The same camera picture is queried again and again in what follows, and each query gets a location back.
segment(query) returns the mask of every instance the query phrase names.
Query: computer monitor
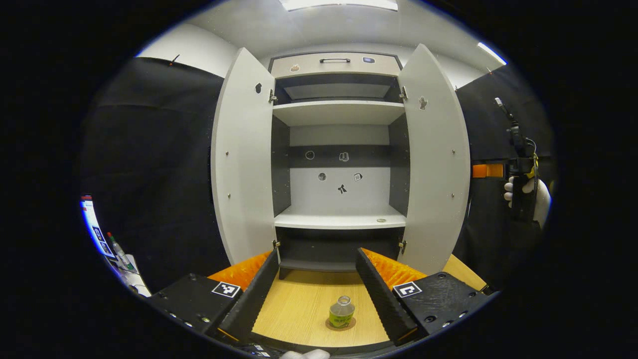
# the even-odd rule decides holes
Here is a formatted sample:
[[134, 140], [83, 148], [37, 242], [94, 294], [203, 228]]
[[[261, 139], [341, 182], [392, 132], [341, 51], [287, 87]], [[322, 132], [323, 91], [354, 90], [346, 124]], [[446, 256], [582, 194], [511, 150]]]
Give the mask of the computer monitor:
[[98, 223], [98, 218], [93, 206], [93, 196], [90, 194], [82, 195], [80, 205], [82, 207], [82, 214], [84, 216], [84, 222], [86, 223], [87, 230], [89, 231], [89, 235], [93, 239], [93, 242], [95, 242], [95, 246], [98, 248], [98, 251], [109, 261], [118, 262], [110, 240], [100, 229], [100, 224]]

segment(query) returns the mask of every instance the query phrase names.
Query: ceiling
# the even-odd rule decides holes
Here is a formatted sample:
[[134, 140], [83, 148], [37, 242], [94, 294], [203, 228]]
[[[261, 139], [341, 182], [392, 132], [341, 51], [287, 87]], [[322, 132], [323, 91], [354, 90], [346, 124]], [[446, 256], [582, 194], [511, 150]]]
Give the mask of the ceiling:
[[374, 42], [415, 47], [479, 70], [501, 66], [447, 14], [418, 0], [397, 0], [399, 11], [367, 6], [317, 6], [286, 11], [279, 0], [229, 0], [187, 20], [261, 58], [326, 43]]

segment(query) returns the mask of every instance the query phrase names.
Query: wooden table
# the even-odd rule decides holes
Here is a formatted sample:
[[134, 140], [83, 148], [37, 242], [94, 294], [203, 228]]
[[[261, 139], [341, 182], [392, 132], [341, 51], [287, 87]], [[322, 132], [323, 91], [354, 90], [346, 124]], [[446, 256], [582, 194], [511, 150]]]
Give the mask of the wooden table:
[[[485, 282], [459, 259], [451, 256], [443, 271], [481, 290]], [[347, 295], [355, 305], [351, 329], [336, 332], [325, 325], [330, 306]], [[372, 299], [358, 273], [291, 271], [286, 279], [275, 276], [253, 332], [296, 344], [345, 347], [389, 340]]]

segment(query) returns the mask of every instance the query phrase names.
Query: coaster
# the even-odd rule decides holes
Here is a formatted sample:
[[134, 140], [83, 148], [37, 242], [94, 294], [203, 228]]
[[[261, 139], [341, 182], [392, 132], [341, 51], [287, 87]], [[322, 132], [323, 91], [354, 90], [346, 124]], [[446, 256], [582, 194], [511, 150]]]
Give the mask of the coaster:
[[355, 324], [357, 324], [357, 320], [354, 317], [352, 317], [352, 319], [350, 320], [350, 324], [348, 324], [348, 326], [345, 326], [343, 328], [335, 328], [332, 325], [330, 325], [330, 319], [325, 320], [325, 325], [328, 327], [328, 329], [334, 330], [335, 332], [343, 332], [344, 330], [348, 330], [352, 328], [353, 326], [355, 326]]

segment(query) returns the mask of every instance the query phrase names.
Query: orange foam pad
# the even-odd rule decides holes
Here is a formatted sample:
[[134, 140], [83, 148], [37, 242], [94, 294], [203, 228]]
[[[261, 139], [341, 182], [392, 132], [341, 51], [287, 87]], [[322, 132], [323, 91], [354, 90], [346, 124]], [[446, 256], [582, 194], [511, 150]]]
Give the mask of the orange foam pad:
[[472, 166], [472, 178], [503, 177], [503, 164]]
[[246, 291], [248, 284], [253, 281], [257, 271], [259, 271], [259, 268], [266, 262], [270, 253], [271, 252], [268, 251], [243, 262], [239, 262], [234, 266], [209, 275], [208, 278], [219, 282], [235, 284], [236, 286], [240, 286], [243, 291]]
[[379, 272], [381, 278], [385, 282], [385, 285], [388, 286], [390, 290], [399, 284], [427, 277], [427, 275], [410, 268], [403, 263], [399, 263], [371, 250], [367, 250], [365, 248], [361, 249], [368, 259], [370, 259], [372, 265], [375, 266], [376, 271]]

